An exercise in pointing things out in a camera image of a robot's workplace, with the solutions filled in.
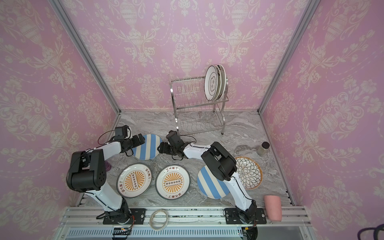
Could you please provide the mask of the white plate teal red rim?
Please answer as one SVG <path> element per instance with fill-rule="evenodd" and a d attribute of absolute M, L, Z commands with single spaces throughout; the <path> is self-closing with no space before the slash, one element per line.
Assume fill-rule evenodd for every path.
<path fill-rule="evenodd" d="M 226 74 L 226 71 L 225 71 L 225 68 L 223 65 L 219 65 L 221 67 L 221 71 L 222 71 L 222 87 L 223 87 L 223 94 L 222 94 L 222 97 L 225 95 L 225 92 L 226 92 L 226 88 L 227 88 L 227 74 Z"/>

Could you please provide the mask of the blue striped plate front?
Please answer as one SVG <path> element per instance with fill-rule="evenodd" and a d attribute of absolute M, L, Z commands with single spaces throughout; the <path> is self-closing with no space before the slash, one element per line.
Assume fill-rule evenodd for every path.
<path fill-rule="evenodd" d="M 210 199 L 222 199 L 230 193 L 224 182 L 218 180 L 207 166 L 202 167 L 199 171 L 197 183 L 203 195 Z"/>

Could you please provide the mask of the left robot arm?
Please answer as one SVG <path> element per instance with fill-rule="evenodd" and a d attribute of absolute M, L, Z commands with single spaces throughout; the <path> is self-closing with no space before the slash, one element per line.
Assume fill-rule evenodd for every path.
<path fill-rule="evenodd" d="M 116 127 L 113 132 L 115 135 L 106 143 L 72 154 L 66 182 L 69 189 L 91 197 L 102 206 L 104 212 L 96 219 L 104 225 L 133 225 L 135 217 L 127 201 L 107 182 L 105 161 L 143 145 L 145 138 L 142 134 L 132 136 L 127 125 Z"/>

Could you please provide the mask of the blue striped plate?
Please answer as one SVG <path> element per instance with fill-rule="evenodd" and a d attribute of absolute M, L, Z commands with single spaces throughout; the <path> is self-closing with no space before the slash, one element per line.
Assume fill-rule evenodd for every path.
<path fill-rule="evenodd" d="M 163 140 L 154 134 L 147 134 L 144 138 L 145 143 L 133 149 L 133 156 L 143 161 L 154 159 L 159 154 L 157 148 Z"/>
<path fill-rule="evenodd" d="M 224 182 L 218 180 L 207 166 L 202 167 L 199 171 L 197 183 L 203 195 L 210 199 L 222 199 L 230 193 Z"/>

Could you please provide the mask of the white plate green quatrefoil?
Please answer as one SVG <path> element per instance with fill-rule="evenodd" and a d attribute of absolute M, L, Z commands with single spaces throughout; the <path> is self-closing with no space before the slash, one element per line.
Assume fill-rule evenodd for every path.
<path fill-rule="evenodd" d="M 209 66 L 204 82 L 204 92 L 208 101 L 213 101 L 219 93 L 219 68 L 217 66 Z"/>

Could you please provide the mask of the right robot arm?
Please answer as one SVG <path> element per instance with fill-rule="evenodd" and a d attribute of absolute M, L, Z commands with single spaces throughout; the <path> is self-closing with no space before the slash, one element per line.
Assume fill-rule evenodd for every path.
<path fill-rule="evenodd" d="M 219 143 L 213 142 L 211 145 L 197 145 L 193 142 L 184 142 L 176 131 L 169 131 L 166 136 L 168 142 L 162 142 L 157 150 L 160 154 L 178 156 L 183 159 L 202 160 L 213 174 L 222 181 L 235 200 L 235 207 L 239 218 L 245 224 L 255 224 L 257 222 L 257 204 L 251 199 L 243 184 L 239 174 L 235 158 Z"/>

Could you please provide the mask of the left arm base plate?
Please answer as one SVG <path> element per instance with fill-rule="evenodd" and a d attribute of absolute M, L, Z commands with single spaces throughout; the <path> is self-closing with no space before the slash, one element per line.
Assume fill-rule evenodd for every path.
<path fill-rule="evenodd" d="M 117 214 L 116 212 L 105 212 L 103 219 L 104 225 L 143 225 L 145 216 L 145 208 L 130 209 L 130 214 Z"/>

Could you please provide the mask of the floral mandala patterned plate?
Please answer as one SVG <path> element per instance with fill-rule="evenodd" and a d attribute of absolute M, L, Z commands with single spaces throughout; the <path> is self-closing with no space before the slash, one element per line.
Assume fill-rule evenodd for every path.
<path fill-rule="evenodd" d="M 236 166 L 241 182 L 246 190 L 258 188 L 263 181 L 263 172 L 260 165 L 253 159 L 245 156 L 235 157 Z"/>

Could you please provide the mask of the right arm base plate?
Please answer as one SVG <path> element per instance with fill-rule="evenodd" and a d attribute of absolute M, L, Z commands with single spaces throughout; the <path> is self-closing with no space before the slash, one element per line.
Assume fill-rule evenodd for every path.
<path fill-rule="evenodd" d="M 267 223 L 266 214 L 262 208 L 257 208 L 250 214 L 237 208 L 225 208 L 224 217 L 227 225 L 265 225 Z"/>

